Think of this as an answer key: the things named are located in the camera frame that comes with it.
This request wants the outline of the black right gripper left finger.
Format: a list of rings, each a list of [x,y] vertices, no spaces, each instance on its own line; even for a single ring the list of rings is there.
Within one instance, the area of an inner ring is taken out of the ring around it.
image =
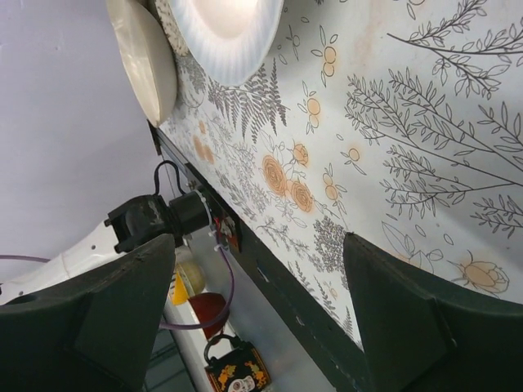
[[[125,256],[1,308],[3,391],[139,391],[159,329],[175,241]]]

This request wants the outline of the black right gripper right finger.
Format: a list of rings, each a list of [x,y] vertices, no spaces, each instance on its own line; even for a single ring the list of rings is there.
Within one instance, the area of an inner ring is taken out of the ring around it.
[[[520,391],[522,306],[450,283],[357,234],[343,261],[376,391]]]

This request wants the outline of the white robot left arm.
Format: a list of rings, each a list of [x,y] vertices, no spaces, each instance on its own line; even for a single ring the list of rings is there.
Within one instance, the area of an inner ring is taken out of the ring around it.
[[[166,202],[159,194],[132,198],[108,214],[87,237],[33,272],[1,284],[1,304],[28,296],[116,261],[162,234],[183,238],[212,223],[197,191]]]

